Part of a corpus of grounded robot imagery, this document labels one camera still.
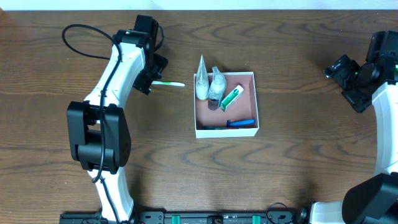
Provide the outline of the green white toothbrush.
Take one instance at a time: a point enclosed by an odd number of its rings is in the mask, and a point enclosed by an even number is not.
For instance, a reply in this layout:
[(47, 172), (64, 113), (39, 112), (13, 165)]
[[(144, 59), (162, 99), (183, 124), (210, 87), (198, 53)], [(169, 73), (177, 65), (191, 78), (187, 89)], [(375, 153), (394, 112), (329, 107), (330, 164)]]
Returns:
[(178, 87), (185, 86), (185, 84), (181, 82), (162, 82), (162, 81), (153, 81), (152, 85), (168, 85), (168, 86), (178, 86)]

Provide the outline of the clear pump soap bottle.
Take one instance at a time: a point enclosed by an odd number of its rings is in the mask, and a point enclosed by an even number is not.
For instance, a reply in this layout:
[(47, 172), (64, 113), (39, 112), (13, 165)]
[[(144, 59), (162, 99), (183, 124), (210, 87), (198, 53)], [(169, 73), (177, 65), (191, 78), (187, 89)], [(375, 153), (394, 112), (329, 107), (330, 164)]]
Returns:
[(224, 92), (226, 90), (226, 79), (219, 71), (218, 67), (214, 66), (213, 80), (208, 91), (208, 108), (212, 111), (217, 110), (221, 106)]

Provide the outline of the green white toothpaste tube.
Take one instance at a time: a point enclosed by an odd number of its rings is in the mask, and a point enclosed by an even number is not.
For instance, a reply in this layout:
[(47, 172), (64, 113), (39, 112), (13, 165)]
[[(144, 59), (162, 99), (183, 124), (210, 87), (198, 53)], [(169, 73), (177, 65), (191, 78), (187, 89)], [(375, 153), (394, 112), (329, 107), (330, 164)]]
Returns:
[(227, 129), (240, 129), (239, 127), (227, 127), (227, 126), (203, 126), (202, 130), (227, 130)]

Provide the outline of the green white small packet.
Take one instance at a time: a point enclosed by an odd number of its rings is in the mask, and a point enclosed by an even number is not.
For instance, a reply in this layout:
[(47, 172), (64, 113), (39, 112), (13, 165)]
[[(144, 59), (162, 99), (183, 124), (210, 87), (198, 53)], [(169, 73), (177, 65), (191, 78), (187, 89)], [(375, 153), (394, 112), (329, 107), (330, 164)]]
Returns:
[(240, 98), (243, 92), (244, 88), (241, 85), (237, 85), (221, 102), (221, 110), (225, 112), (232, 104), (234, 104)]

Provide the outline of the blue disposable razor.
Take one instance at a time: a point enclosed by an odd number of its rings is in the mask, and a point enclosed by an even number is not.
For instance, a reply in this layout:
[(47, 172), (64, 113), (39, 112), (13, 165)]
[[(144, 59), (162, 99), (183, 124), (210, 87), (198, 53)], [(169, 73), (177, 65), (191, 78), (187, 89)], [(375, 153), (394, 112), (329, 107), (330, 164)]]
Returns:
[(250, 126), (254, 123), (255, 123), (254, 119), (246, 119), (246, 120), (234, 121), (234, 122), (232, 122), (231, 120), (227, 120), (226, 127), (227, 128), (241, 128), (244, 126)]

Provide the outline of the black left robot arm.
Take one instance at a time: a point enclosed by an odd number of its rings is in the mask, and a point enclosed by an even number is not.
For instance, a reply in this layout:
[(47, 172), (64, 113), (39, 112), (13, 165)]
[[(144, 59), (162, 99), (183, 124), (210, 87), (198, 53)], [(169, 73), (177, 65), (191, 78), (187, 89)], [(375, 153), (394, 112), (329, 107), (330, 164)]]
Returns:
[(168, 60), (156, 53), (163, 30), (151, 16), (138, 15), (133, 29), (107, 35), (112, 43), (98, 84), (81, 102), (67, 108), (68, 135), (73, 160), (81, 164), (96, 185), (102, 210), (89, 214), (62, 214), (60, 223), (133, 223), (134, 201), (124, 167), (131, 136), (124, 107), (133, 88), (148, 95), (162, 78)]

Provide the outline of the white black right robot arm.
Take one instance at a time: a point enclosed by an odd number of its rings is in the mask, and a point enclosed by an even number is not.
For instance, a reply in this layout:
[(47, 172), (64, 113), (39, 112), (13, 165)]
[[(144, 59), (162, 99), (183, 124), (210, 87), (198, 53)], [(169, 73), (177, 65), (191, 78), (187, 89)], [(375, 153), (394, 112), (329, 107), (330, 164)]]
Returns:
[(313, 203), (298, 223), (397, 223), (397, 33), (374, 33), (365, 61), (358, 65), (342, 55), (323, 73), (337, 82), (356, 112), (374, 108), (373, 176), (349, 189), (343, 200)]

